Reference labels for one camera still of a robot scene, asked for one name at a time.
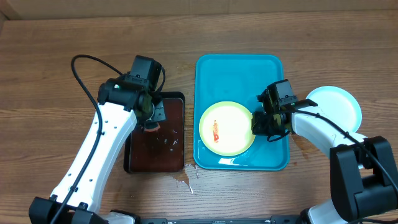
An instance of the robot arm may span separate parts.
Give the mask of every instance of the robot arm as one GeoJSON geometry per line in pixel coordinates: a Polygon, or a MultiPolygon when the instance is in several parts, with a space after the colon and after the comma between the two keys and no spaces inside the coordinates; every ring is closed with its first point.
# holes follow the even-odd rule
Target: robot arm
{"type": "Polygon", "coordinates": [[[285,136],[288,132],[305,137],[330,159],[331,200],[304,210],[298,223],[343,224],[398,207],[398,194],[386,174],[362,148],[370,152],[395,183],[398,171],[390,144],[377,136],[348,133],[359,146],[330,123],[322,109],[312,100],[298,101],[288,80],[275,82],[257,97],[264,111],[253,114],[253,134],[285,136]],[[374,174],[361,177],[359,169],[373,169],[374,174]]]}
{"type": "MultiPolygon", "coordinates": [[[[133,110],[123,110],[124,106],[114,103],[98,105],[103,117],[103,136],[99,139],[98,147],[90,161],[77,189],[72,194],[67,205],[79,207],[85,203],[88,211],[98,213],[101,198],[109,173],[119,155],[120,148],[126,138],[136,127],[137,117],[133,110]]],[[[70,186],[74,183],[76,176],[83,167],[88,154],[93,147],[98,130],[98,115],[95,114],[87,137],[69,168],[67,174],[56,186],[51,195],[56,195],[56,201],[62,203],[67,196],[70,186]]]]}
{"type": "Polygon", "coordinates": [[[102,136],[90,163],[78,180],[78,174],[88,160],[97,138],[97,113],[73,164],[54,188],[50,198],[36,197],[32,202],[29,217],[33,224],[50,221],[53,223],[56,221],[53,217],[57,216],[62,223],[109,223],[110,220],[120,224],[134,223],[131,215],[111,212],[104,219],[98,212],[109,173],[127,137],[137,124],[145,130],[148,127],[156,128],[158,121],[165,120],[163,102],[159,95],[164,80],[165,72],[160,63],[152,58],[137,56],[129,73],[119,78],[110,78],[101,85],[97,100],[103,120],[102,136]],[[160,71],[163,72],[164,79],[155,91],[160,71]],[[71,186],[76,180],[77,187],[72,192],[71,186]],[[65,202],[65,209],[62,209],[60,205],[65,202]],[[68,212],[69,210],[74,210],[74,214],[68,212]]]}

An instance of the wire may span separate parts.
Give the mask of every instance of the wire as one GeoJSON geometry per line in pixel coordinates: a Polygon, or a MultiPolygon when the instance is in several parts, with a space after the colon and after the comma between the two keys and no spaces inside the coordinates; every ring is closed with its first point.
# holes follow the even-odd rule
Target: wire
{"type": "Polygon", "coordinates": [[[164,67],[161,67],[160,69],[162,70],[162,73],[163,73],[163,81],[162,81],[162,84],[160,84],[160,87],[155,91],[156,94],[159,94],[160,91],[162,91],[164,81],[166,81],[166,71],[164,70],[164,67]]]}
{"type": "Polygon", "coordinates": [[[100,137],[102,135],[102,115],[101,115],[101,111],[100,108],[97,105],[97,102],[94,100],[93,96],[91,95],[91,93],[88,91],[87,87],[83,84],[83,82],[80,80],[76,69],[75,69],[75,61],[78,58],[90,58],[93,60],[96,60],[97,62],[102,63],[103,65],[107,66],[108,68],[114,70],[115,72],[117,72],[119,75],[123,75],[123,73],[121,73],[119,70],[117,70],[116,68],[114,68],[112,65],[104,62],[103,60],[90,56],[90,55],[76,55],[72,58],[72,61],[70,62],[70,66],[72,68],[72,72],[73,75],[75,76],[77,82],[79,83],[79,85],[81,86],[81,88],[83,89],[83,91],[86,93],[86,95],[88,96],[88,98],[90,99],[91,103],[94,105],[95,111],[97,113],[98,116],[98,131],[97,131],[97,137],[95,138],[95,142],[93,144],[93,148],[90,151],[90,154],[87,157],[86,162],[83,164],[83,167],[81,168],[79,174],[76,177],[75,182],[73,183],[73,185],[70,187],[70,190],[67,194],[67,196],[65,197],[65,199],[63,200],[61,207],[58,209],[58,211],[56,212],[56,214],[54,215],[54,217],[52,218],[50,224],[55,224],[55,222],[57,221],[58,217],[60,216],[60,214],[62,213],[62,211],[65,209],[65,207],[67,206],[67,203],[70,199],[70,197],[72,196],[72,194],[75,192],[77,185],[79,184],[79,181],[81,179],[81,177],[83,176],[84,172],[86,171],[88,164],[91,161],[91,158],[94,156],[95,150],[98,146],[98,143],[100,141],[100,137]]]}
{"type": "Polygon", "coordinates": [[[282,138],[284,138],[285,136],[287,136],[289,133],[290,133],[290,131],[287,130],[287,131],[285,132],[285,134],[283,134],[283,135],[281,135],[281,136],[279,136],[279,137],[277,137],[277,138],[275,138],[275,139],[271,139],[271,136],[268,136],[268,137],[267,137],[267,141],[268,141],[268,142],[274,142],[274,141],[281,140],[282,138]]]}

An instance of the water spill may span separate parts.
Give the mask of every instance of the water spill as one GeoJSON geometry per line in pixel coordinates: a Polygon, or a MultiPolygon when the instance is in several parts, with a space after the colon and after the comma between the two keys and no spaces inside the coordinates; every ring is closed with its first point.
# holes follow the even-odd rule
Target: water spill
{"type": "Polygon", "coordinates": [[[191,183],[189,183],[189,189],[191,190],[191,194],[193,194],[193,190],[192,190],[192,187],[191,187],[191,183]]]}
{"type": "Polygon", "coordinates": [[[301,154],[305,159],[308,159],[309,154],[318,151],[318,149],[310,141],[301,136],[293,134],[292,139],[296,146],[300,149],[301,154]]]}
{"type": "Polygon", "coordinates": [[[173,175],[173,178],[178,182],[184,182],[189,185],[189,177],[185,172],[185,169],[181,170],[180,172],[173,175]]]}
{"type": "Polygon", "coordinates": [[[197,179],[199,179],[199,176],[198,176],[198,165],[196,165],[196,164],[195,164],[195,170],[197,171],[197,179]]]}

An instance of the wooden table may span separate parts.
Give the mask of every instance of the wooden table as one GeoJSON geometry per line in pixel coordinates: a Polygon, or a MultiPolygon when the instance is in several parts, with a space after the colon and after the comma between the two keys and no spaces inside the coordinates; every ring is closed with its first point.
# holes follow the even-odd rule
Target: wooden table
{"type": "MultiPolygon", "coordinates": [[[[297,214],[328,199],[328,159],[302,138],[290,137],[290,163],[280,172],[198,168],[197,179],[195,63],[212,53],[276,55],[301,99],[324,85],[348,90],[363,110],[360,132],[387,138],[397,160],[397,11],[7,21],[0,36],[0,222],[29,222],[33,198],[50,195],[87,134],[94,109],[70,70],[76,54],[97,56],[124,72],[135,55],[153,57],[167,70],[164,91],[182,91],[187,103],[186,164],[192,166],[177,176],[131,175],[119,155],[101,213],[269,217],[297,214]],[[194,193],[176,179],[189,180],[194,193]]],[[[101,83],[116,76],[91,60],[76,67],[95,96],[101,83]]]]}

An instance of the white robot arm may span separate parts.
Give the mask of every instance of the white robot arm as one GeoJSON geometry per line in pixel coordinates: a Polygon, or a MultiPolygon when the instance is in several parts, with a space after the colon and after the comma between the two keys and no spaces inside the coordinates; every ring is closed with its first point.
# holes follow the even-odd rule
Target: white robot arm
{"type": "MultiPolygon", "coordinates": [[[[124,110],[124,106],[114,103],[98,105],[103,117],[103,133],[99,139],[98,147],[88,165],[77,189],[67,202],[71,207],[79,207],[84,202],[87,210],[98,213],[106,181],[114,162],[119,155],[120,148],[137,124],[134,111],[124,110]]],[[[56,195],[56,201],[62,203],[69,193],[78,173],[93,147],[98,130],[98,115],[95,113],[93,123],[87,137],[70,166],[67,174],[56,186],[51,195],[56,195]]]]}
{"type": "Polygon", "coordinates": [[[298,222],[359,222],[398,207],[398,171],[387,140],[342,130],[317,102],[297,100],[288,80],[269,85],[257,99],[264,111],[253,113],[253,134],[270,141],[271,136],[291,132],[308,139],[330,159],[331,199],[304,210],[298,222]],[[374,175],[362,178],[363,167],[373,169],[374,175]]]}

